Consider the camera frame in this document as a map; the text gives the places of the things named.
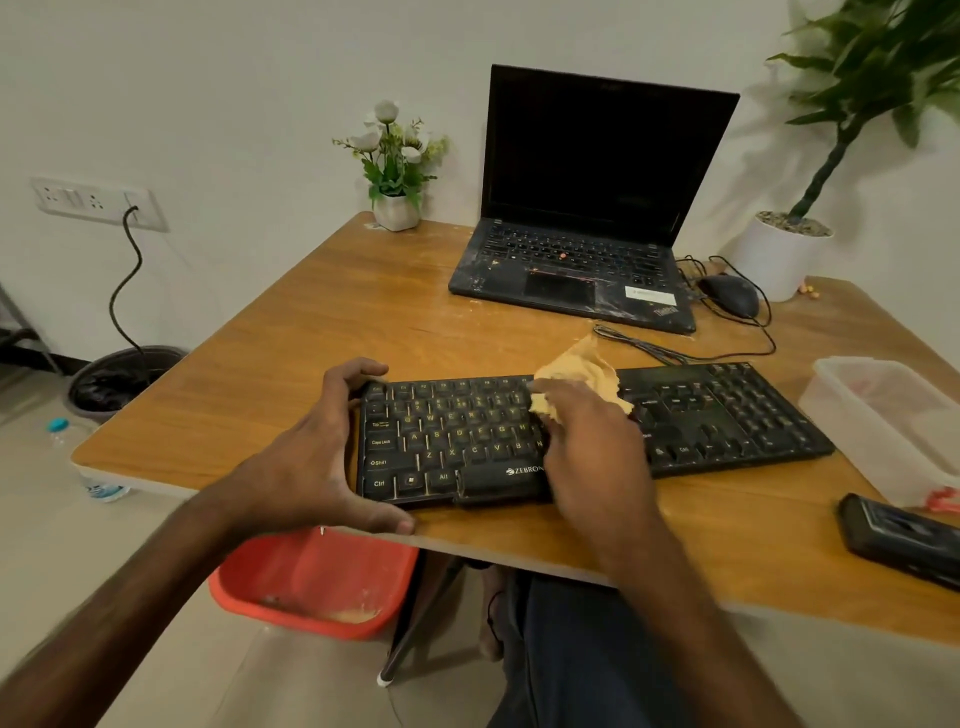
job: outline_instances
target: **wall socket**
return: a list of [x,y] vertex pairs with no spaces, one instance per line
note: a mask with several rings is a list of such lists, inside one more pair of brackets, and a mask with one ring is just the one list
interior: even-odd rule
[[53,215],[119,225],[124,212],[136,205],[139,209],[131,214],[130,227],[161,232],[167,229],[149,189],[65,182],[46,177],[31,177],[30,187],[36,193],[36,206]]

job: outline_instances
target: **black mouse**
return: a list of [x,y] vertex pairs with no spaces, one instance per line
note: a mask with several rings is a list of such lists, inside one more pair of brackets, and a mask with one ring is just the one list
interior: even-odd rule
[[727,313],[740,319],[755,319],[760,312],[760,299],[752,283],[737,276],[721,273],[705,276],[697,286],[711,301]]

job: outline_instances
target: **hand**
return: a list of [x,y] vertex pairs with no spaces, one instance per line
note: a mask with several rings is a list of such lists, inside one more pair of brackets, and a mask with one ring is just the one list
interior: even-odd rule
[[217,500],[247,537],[315,525],[413,533],[408,513],[361,498],[347,485],[349,393],[387,370],[365,358],[328,370],[320,400],[303,419],[200,497]]
[[638,537],[661,532],[665,525],[636,423],[580,381],[537,379],[531,389],[546,395],[563,422],[543,421],[550,432],[543,467],[554,500],[601,563]]

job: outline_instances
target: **water bottle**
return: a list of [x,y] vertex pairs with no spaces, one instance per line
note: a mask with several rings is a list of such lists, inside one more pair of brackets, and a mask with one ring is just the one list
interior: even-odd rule
[[107,483],[101,483],[80,475],[77,469],[73,467],[70,462],[70,454],[76,449],[77,445],[86,439],[86,433],[81,427],[70,424],[70,421],[65,417],[57,417],[47,425],[47,432],[50,433],[50,441],[54,450],[60,454],[67,467],[77,475],[89,496],[98,503],[111,503],[130,492],[130,488],[126,486],[107,485]]

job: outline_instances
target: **laptop screen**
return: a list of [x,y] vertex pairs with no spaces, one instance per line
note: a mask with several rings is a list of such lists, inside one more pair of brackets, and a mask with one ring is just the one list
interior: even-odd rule
[[738,99],[495,65],[482,214],[673,245]]

